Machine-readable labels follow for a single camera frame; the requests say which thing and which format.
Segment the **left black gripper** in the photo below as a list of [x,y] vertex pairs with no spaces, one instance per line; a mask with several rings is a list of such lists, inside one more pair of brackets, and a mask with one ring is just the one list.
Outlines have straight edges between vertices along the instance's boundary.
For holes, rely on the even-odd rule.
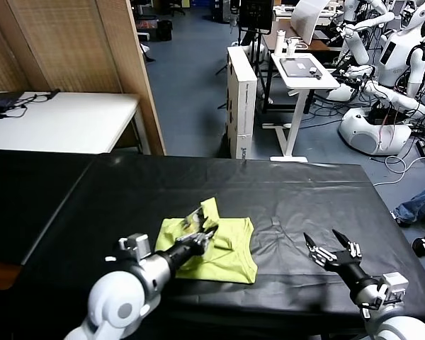
[[218,227],[210,227],[203,231],[184,235],[172,247],[165,251],[159,250],[157,254],[166,260],[170,271],[177,271],[193,256],[202,256],[204,254],[204,250],[208,249],[210,240],[217,229]]

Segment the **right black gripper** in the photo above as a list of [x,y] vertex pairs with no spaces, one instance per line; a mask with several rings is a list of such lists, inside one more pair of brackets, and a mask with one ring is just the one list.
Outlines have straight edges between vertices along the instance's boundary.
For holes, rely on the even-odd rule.
[[326,271],[337,273],[350,290],[350,298],[356,301],[358,294],[370,285],[377,285],[378,281],[369,276],[361,267],[361,248],[352,242],[345,234],[333,229],[332,232],[339,243],[347,250],[333,253],[319,247],[313,239],[303,233],[305,244],[309,250],[309,257],[319,266],[325,266]]

